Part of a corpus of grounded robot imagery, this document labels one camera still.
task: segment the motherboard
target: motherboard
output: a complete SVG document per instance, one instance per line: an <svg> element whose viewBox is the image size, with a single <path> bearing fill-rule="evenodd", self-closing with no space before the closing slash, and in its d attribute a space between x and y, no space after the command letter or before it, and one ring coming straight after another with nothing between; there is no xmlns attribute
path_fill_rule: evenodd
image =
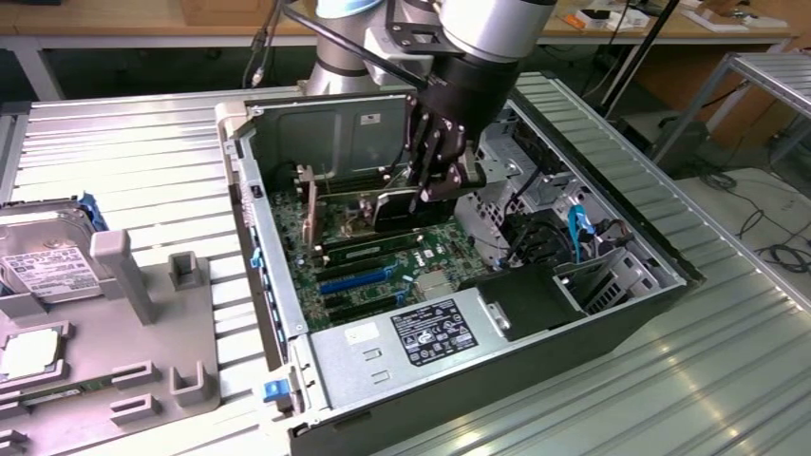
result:
<svg viewBox="0 0 811 456"><path fill-rule="evenodd" d="M307 203L294 192L271 195L286 260L314 332L449 295L489 272L476 239L454 218L417 230L375 234L347 211L350 200L322 201L321 244L314 249L305 235Z"/></svg>

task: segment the hard drive label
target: hard drive label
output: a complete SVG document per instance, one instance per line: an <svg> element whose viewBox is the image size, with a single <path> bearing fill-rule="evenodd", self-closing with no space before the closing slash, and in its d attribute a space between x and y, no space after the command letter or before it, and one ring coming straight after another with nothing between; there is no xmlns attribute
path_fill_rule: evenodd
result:
<svg viewBox="0 0 811 456"><path fill-rule="evenodd" d="M3 256L3 263L38 297L62 295L99 286L97 275L78 247Z"/></svg>

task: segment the robotic arm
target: robotic arm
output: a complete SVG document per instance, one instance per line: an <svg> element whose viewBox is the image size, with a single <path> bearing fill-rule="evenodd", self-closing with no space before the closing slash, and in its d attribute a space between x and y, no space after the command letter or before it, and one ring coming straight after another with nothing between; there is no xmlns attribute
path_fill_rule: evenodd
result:
<svg viewBox="0 0 811 456"><path fill-rule="evenodd" d="M391 79L383 71L403 79L397 73L406 70L406 82L418 86L407 99L405 152L409 182L418 188L410 213L486 185L474 158L480 136L508 101L521 60L533 51L556 2L321 0L319 22L345 30L341 38L355 44L363 39L365 48L350 48L335 34L317 29L318 65L309 92L337 93L325 89L330 77L334 88L369 87L363 78L386 83ZM337 11L346 16L337 17ZM359 71L363 67L371 76Z"/></svg>

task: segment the sticker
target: sticker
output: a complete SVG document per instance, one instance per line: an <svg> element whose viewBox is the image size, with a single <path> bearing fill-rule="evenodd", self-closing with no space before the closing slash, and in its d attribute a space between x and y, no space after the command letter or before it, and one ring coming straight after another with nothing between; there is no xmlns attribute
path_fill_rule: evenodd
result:
<svg viewBox="0 0 811 456"><path fill-rule="evenodd" d="M375 322L373 321L366 325L350 328L343 332L343 335L346 336L346 343L355 345L378 337L381 332L378 331L378 325L375 325Z"/></svg>
<svg viewBox="0 0 811 456"><path fill-rule="evenodd" d="M346 254L345 258L354 258L354 257L359 257L361 255L377 254L378 252L381 252L381 247L369 247L365 250L359 250L357 252L350 252L349 254Z"/></svg>
<svg viewBox="0 0 811 456"><path fill-rule="evenodd" d="M2 259L38 297L99 286L97 274L78 247L5 256Z"/></svg>
<svg viewBox="0 0 811 456"><path fill-rule="evenodd" d="M381 114L365 114L361 116L361 125L381 124Z"/></svg>
<svg viewBox="0 0 811 456"><path fill-rule="evenodd" d="M395 315L393 324L418 367L480 345L453 299Z"/></svg>

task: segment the hard drive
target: hard drive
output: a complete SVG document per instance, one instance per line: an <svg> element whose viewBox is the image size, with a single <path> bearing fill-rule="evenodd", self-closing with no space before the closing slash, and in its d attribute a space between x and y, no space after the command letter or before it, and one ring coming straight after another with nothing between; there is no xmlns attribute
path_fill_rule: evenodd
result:
<svg viewBox="0 0 811 456"><path fill-rule="evenodd" d="M102 295L113 274L90 257L90 239L107 225L95 199L11 202L0 208L3 295L33 293L45 303Z"/></svg>

